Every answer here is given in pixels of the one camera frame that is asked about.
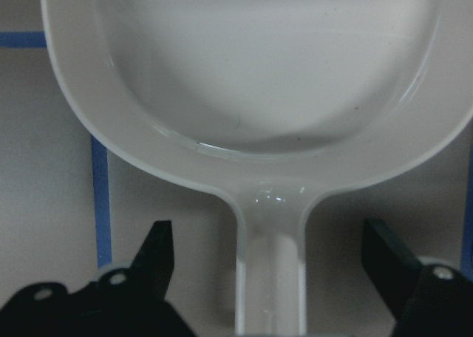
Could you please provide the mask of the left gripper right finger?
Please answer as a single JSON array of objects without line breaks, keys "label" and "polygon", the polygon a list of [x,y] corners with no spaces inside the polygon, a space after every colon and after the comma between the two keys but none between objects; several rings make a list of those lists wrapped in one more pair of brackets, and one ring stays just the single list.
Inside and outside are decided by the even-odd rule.
[{"label": "left gripper right finger", "polygon": [[472,281],[423,263],[385,221],[364,220],[361,264],[395,319],[391,336],[472,335]]}]

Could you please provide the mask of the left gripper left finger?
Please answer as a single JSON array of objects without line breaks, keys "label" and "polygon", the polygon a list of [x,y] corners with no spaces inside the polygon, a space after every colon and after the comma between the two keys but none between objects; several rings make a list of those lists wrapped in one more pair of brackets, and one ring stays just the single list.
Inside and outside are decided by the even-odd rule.
[{"label": "left gripper left finger", "polygon": [[169,221],[155,222],[132,263],[70,293],[58,282],[16,292],[1,308],[2,336],[191,336],[166,301],[174,271]]}]

